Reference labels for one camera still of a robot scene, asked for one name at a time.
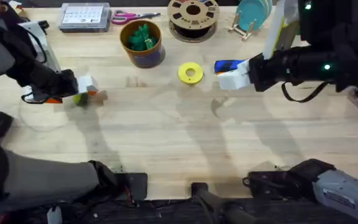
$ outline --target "yellow ring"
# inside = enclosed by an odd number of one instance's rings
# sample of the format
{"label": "yellow ring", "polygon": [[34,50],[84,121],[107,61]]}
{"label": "yellow ring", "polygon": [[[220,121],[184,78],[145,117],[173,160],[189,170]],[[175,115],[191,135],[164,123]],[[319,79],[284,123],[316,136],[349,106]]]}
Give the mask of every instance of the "yellow ring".
{"label": "yellow ring", "polygon": [[[189,69],[193,69],[195,71],[195,74],[191,77],[186,74],[186,71]],[[187,62],[183,65],[180,65],[178,76],[182,82],[193,85],[198,83],[203,78],[204,73],[201,66],[199,66],[197,63]]]}

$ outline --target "white label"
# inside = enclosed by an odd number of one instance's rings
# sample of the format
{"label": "white label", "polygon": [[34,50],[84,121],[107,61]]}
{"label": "white label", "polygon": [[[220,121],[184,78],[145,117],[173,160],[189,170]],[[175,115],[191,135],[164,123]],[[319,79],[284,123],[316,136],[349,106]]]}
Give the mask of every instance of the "white label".
{"label": "white label", "polygon": [[324,196],[328,199],[331,199],[335,202],[341,203],[349,208],[356,208],[356,204],[353,199],[346,197],[345,195],[340,195],[331,190],[323,189]]}
{"label": "white label", "polygon": [[69,6],[63,18],[63,24],[99,23],[102,19],[103,6]]}

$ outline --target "orange object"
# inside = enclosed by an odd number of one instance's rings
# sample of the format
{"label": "orange object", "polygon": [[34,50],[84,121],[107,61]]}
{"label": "orange object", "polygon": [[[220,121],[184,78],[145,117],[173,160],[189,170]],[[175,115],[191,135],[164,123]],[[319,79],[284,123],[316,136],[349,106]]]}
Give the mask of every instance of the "orange object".
{"label": "orange object", "polygon": [[49,99],[46,100],[46,103],[60,104],[60,103],[63,103],[63,100],[62,99],[49,98]]}
{"label": "orange object", "polygon": [[97,91],[88,91],[88,95],[89,96],[94,96],[96,95],[98,92]]}

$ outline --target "sticker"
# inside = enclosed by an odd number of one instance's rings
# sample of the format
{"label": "sticker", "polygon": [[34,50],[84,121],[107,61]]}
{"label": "sticker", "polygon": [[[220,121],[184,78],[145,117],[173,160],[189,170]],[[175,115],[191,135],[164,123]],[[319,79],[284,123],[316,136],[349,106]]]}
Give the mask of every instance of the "sticker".
{"label": "sticker", "polygon": [[335,202],[341,203],[349,208],[356,208],[356,204],[353,199],[346,197],[344,195],[340,195],[336,192],[333,192],[331,190],[323,189],[324,197],[333,200]]}

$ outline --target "clear plastic box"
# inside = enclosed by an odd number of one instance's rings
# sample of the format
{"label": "clear plastic box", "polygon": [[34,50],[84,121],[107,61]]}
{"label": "clear plastic box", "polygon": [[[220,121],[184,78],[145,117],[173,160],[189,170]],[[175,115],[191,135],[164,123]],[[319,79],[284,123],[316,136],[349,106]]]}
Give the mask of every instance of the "clear plastic box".
{"label": "clear plastic box", "polygon": [[110,27],[109,3],[63,3],[58,28],[62,32],[107,32]]}

